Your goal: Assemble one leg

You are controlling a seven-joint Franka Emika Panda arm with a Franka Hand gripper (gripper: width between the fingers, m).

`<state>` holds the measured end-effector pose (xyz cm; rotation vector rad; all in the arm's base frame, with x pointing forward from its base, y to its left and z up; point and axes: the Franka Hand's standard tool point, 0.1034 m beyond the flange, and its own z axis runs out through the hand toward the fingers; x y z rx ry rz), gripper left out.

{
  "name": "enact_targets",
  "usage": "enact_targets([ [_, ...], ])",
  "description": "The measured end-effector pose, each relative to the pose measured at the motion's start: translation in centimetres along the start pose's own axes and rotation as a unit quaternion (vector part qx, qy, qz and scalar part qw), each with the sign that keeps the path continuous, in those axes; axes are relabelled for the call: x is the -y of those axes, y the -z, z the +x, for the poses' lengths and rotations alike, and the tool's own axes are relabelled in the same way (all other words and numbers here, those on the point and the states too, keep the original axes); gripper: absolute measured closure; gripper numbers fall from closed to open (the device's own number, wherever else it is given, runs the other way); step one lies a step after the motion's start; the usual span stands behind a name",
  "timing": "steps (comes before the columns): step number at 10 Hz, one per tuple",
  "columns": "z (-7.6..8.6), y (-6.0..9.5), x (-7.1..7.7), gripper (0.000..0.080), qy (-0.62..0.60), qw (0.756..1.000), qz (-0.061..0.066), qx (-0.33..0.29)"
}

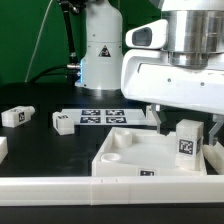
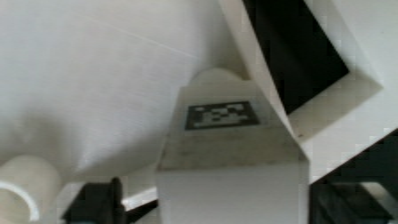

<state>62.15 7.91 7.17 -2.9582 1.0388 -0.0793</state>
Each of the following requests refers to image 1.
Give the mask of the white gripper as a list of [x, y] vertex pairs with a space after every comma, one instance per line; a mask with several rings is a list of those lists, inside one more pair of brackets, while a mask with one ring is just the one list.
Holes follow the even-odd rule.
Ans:
[[206, 68], [192, 70], [172, 66], [163, 51], [130, 50], [123, 58], [121, 91], [127, 99], [154, 103], [158, 134], [166, 121], [162, 105], [224, 115], [224, 54], [212, 55]]

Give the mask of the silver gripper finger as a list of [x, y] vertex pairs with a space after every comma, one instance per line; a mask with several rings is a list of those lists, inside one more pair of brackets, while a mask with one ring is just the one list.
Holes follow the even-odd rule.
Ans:
[[213, 122], [214, 122], [214, 126], [209, 131], [209, 144], [210, 145], [215, 144], [215, 135], [218, 133], [218, 131], [224, 125], [224, 115], [214, 114]]

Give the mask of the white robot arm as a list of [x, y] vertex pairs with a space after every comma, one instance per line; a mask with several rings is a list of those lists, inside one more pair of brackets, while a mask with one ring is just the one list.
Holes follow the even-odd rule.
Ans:
[[224, 0], [149, 0], [161, 18], [127, 33], [108, 0], [89, 0], [77, 85], [101, 95], [211, 113], [224, 125]]

